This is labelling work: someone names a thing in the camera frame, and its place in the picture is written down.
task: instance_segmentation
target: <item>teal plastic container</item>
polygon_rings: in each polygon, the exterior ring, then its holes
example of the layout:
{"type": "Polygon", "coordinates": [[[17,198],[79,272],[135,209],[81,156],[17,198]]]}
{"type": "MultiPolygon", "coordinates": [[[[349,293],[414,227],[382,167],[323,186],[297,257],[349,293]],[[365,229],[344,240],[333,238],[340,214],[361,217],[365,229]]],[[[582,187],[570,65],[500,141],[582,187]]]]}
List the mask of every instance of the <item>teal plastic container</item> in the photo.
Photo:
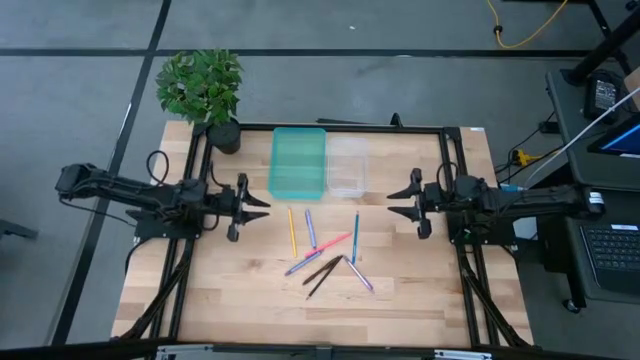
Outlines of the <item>teal plastic container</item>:
{"type": "Polygon", "coordinates": [[[282,200],[320,200],[325,187],[327,132],[313,128],[273,131],[269,192],[282,200]]]}

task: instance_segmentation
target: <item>butcher block tabletop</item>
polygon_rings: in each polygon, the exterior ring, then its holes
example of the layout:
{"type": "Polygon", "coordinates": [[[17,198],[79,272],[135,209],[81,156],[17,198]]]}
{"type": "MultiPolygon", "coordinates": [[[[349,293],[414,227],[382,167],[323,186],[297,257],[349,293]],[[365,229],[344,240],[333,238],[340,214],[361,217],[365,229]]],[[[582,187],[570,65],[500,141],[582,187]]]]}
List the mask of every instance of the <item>butcher block tabletop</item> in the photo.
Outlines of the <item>butcher block tabletop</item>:
{"type": "MultiPolygon", "coordinates": [[[[481,128],[461,128],[468,172],[495,186],[486,134],[481,128]]],[[[455,248],[449,242],[444,214],[428,214],[433,234],[419,240],[416,224],[387,210],[412,200],[389,200],[388,194],[409,185],[413,168],[421,168],[424,183],[435,181],[441,163],[438,136],[429,134],[339,133],[368,142],[368,190],[358,199],[332,197],[316,202],[274,199],[268,188],[273,133],[243,131],[242,147],[234,155],[214,150],[218,182],[235,186],[237,175],[249,178],[249,190],[271,204],[268,217],[239,227],[240,239],[226,239],[229,218],[217,230],[196,240],[178,340],[205,343],[333,344],[349,346],[469,347],[462,286],[455,248]],[[291,248],[287,208],[293,213],[298,257],[291,248]],[[295,272],[285,271],[311,249],[305,209],[312,214],[318,244],[354,230],[360,231],[356,266],[374,287],[371,293],[340,262],[310,299],[305,278],[336,255],[351,257],[350,237],[327,249],[295,272]]],[[[171,166],[167,182],[181,179],[191,128],[181,121],[166,125],[160,149],[171,166]]],[[[199,146],[202,152],[204,144],[199,146]]],[[[451,158],[455,150],[449,146],[451,158]]],[[[198,175],[196,158],[194,176],[198,175]]],[[[156,164],[162,174],[164,164],[156,164]]],[[[210,181],[210,191],[219,187],[210,181]]],[[[207,226],[214,222],[206,219],[207,226]]],[[[121,335],[143,313],[158,291],[168,241],[152,239],[133,254],[112,333],[121,335]]],[[[492,297],[519,335],[531,342],[531,331],[513,259],[500,247],[484,246],[492,297]]],[[[165,307],[162,334],[167,334],[172,299],[165,307]]],[[[486,326],[476,300],[481,338],[486,326]]]]}

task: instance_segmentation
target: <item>blue marker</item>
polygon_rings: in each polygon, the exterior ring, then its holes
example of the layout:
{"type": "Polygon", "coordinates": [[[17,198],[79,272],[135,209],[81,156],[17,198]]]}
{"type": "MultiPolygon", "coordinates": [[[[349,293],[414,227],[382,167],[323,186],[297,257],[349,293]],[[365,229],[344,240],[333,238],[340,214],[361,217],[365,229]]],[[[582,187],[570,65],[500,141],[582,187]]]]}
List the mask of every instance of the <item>blue marker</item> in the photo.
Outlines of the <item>blue marker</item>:
{"type": "Polygon", "coordinates": [[[313,259],[317,258],[318,256],[320,256],[322,254],[322,251],[318,251],[317,253],[309,256],[308,258],[302,260],[300,263],[298,263],[296,266],[292,267],[291,269],[287,270],[286,273],[284,273],[284,276],[289,276],[291,274],[293,274],[294,272],[300,270],[300,268],[302,268],[303,266],[307,265],[308,263],[310,263],[311,261],[313,261],[313,259]]]}
{"type": "Polygon", "coordinates": [[[360,223],[360,212],[356,211],[356,228],[353,230],[353,255],[351,255],[351,263],[356,263],[356,252],[358,251],[358,228],[360,223]]]}
{"type": "Polygon", "coordinates": [[[313,223],[311,222],[311,211],[307,209],[304,212],[304,216],[307,218],[307,226],[309,227],[309,236],[311,237],[311,247],[316,248],[316,232],[313,231],[313,223]]]}

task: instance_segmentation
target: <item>white cable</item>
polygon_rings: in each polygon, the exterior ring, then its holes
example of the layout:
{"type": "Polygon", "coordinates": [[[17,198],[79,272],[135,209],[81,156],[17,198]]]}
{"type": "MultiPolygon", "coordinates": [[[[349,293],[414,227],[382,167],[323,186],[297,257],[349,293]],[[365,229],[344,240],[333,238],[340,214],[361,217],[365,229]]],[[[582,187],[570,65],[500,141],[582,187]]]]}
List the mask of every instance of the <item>white cable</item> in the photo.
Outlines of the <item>white cable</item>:
{"type": "Polygon", "coordinates": [[[560,156],[560,154],[562,154],[565,150],[567,150],[571,145],[573,145],[573,143],[575,143],[576,141],[578,141],[578,139],[584,135],[584,133],[586,133],[587,131],[589,131],[589,129],[591,129],[592,127],[594,127],[597,123],[600,122],[600,120],[604,119],[607,115],[609,115],[610,112],[615,111],[616,108],[618,106],[620,106],[620,104],[622,104],[623,102],[629,100],[633,95],[635,95],[638,91],[640,91],[640,87],[636,88],[635,90],[633,90],[631,93],[629,93],[629,95],[625,96],[622,98],[622,100],[618,101],[615,105],[613,105],[612,107],[610,107],[607,111],[604,112],[604,114],[600,115],[600,117],[598,117],[597,119],[595,119],[591,124],[589,124],[589,126],[587,126],[586,128],[584,128],[584,130],[582,130],[580,132],[580,134],[576,135],[576,137],[573,138],[573,140],[569,141],[569,143],[567,145],[565,145],[562,149],[560,149],[559,151],[557,151],[549,160],[545,161],[542,165],[540,165],[528,178],[527,181],[524,182],[524,188],[528,189],[529,188],[529,182],[531,181],[531,179],[533,179],[534,176],[536,176],[536,174],[538,172],[540,172],[540,170],[542,170],[543,167],[547,166],[550,162],[552,162],[555,158],[557,158],[558,156],[560,156]]]}

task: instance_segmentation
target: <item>green leaves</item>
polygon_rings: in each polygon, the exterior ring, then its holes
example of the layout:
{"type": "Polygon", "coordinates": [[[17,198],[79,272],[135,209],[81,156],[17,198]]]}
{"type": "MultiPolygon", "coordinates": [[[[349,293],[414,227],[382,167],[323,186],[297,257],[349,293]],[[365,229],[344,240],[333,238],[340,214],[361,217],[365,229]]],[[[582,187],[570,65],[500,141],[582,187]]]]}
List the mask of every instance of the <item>green leaves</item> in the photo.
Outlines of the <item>green leaves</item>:
{"type": "Polygon", "coordinates": [[[168,59],[156,76],[163,111],[190,123],[223,124],[236,115],[242,67],[228,50],[198,50],[168,59]]]}

